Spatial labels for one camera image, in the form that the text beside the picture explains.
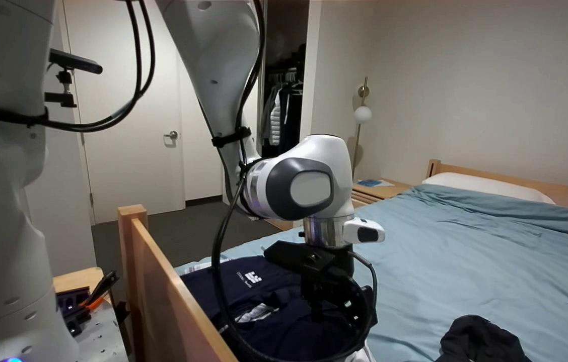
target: floor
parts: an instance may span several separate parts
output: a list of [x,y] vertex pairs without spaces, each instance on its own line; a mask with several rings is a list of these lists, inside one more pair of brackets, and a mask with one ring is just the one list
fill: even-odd
[[[209,256],[211,242],[225,211],[225,203],[209,201],[183,211],[151,215],[149,232],[173,266],[188,263]],[[281,230],[265,222],[251,222],[246,215],[235,213],[225,232],[223,249],[275,232]],[[118,277],[123,277],[116,223],[95,226],[93,237],[98,268],[104,274],[116,271]],[[124,300],[120,286],[123,283],[118,281],[113,288],[115,300]]]

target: lamp shade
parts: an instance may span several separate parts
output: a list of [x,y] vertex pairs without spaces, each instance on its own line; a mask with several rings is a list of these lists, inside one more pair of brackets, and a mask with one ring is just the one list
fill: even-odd
[[369,123],[373,119],[373,113],[369,106],[363,104],[355,110],[355,119],[356,123]]

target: mattress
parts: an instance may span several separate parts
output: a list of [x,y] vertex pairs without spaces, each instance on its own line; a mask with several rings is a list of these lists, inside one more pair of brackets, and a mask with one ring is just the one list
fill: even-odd
[[[387,242],[355,248],[378,276],[369,334],[376,359],[435,359],[452,322],[476,314],[518,335],[528,357],[568,362],[568,208],[418,184],[356,213],[387,230]],[[278,239],[301,242],[299,230],[221,257],[256,256]]]

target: wooden bed frame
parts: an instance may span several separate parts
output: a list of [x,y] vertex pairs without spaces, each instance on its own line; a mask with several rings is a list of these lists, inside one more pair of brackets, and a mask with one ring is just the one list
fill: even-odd
[[[444,164],[441,160],[432,160],[427,174],[447,170],[534,186],[555,203],[568,204],[568,186],[564,184]],[[136,359],[237,359],[147,232],[147,211],[142,204],[118,208],[118,237]]]

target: pillowcase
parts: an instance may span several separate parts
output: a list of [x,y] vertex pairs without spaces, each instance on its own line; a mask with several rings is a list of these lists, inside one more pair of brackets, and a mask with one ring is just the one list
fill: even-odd
[[439,174],[425,178],[423,183],[555,204],[546,192],[537,188],[504,183],[495,178],[473,177],[473,174],[439,172]]

